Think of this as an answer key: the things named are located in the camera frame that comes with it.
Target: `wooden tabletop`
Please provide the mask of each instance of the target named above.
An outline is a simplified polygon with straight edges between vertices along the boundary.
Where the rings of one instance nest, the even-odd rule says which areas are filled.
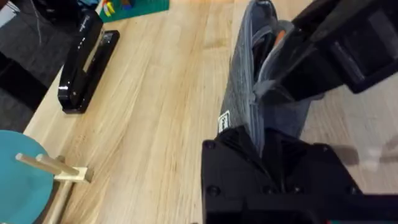
[[[310,1],[274,4],[291,19]],[[83,115],[62,112],[58,74],[24,134],[95,172],[75,186],[63,223],[202,222],[201,143],[216,136],[247,2],[172,0],[167,12],[105,24],[121,38]],[[397,84],[356,96],[339,88],[309,112],[303,139],[339,145],[365,191],[398,190]]]

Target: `gray fabric bag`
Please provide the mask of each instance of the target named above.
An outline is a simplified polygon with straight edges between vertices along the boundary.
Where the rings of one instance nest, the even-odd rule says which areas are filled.
[[[272,71],[280,59],[279,52],[293,28],[290,22],[277,20],[270,1],[257,0],[247,6],[239,30],[218,132],[244,125],[260,155],[266,128],[300,136],[312,100],[294,102],[278,86],[278,77],[273,77]],[[273,47],[265,61],[255,62],[254,46],[270,35],[276,36],[280,30],[286,31],[283,39]]]

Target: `wooden peg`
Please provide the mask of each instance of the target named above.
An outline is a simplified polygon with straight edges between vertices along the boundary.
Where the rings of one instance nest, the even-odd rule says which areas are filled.
[[[78,170],[76,170],[76,169],[74,169],[74,168],[72,168],[72,167],[70,167],[70,166],[68,166],[68,165],[66,165],[66,164],[64,164],[64,163],[62,163],[62,162],[60,162],[58,160],[52,159],[51,157],[49,157],[47,155],[44,155],[44,154],[37,155],[36,156],[36,160],[41,162],[41,163],[43,163],[43,164],[46,164],[46,165],[48,165],[50,167],[53,167],[55,169],[60,169],[64,173],[67,173],[69,175],[78,175],[79,174]]]
[[[49,172],[54,175],[59,175],[62,173],[62,171],[60,169],[43,164],[43,163],[37,161],[35,158],[29,157],[27,155],[23,155],[22,153],[18,153],[15,156],[15,158],[16,158],[16,160],[21,161],[27,165],[36,167],[38,169],[44,170],[44,171]]]
[[[60,218],[62,211],[67,203],[67,198],[70,190],[72,189],[73,182],[66,181],[61,188],[61,191],[58,195],[58,200],[54,205],[54,209],[51,213],[49,224],[57,224],[60,223]]]

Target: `floor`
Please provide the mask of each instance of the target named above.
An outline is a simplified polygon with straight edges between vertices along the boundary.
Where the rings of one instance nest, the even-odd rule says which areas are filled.
[[[46,86],[50,86],[63,65],[71,35],[40,17],[42,43],[37,20],[29,0],[17,3],[21,10],[0,27],[0,52],[18,61]],[[0,129],[23,132],[34,112],[0,89]]]

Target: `black stapler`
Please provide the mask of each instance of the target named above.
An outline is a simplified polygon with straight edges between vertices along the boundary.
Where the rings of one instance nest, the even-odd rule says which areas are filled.
[[[116,30],[103,30],[95,11],[86,11],[63,66],[58,99],[67,113],[84,113],[118,42]]]

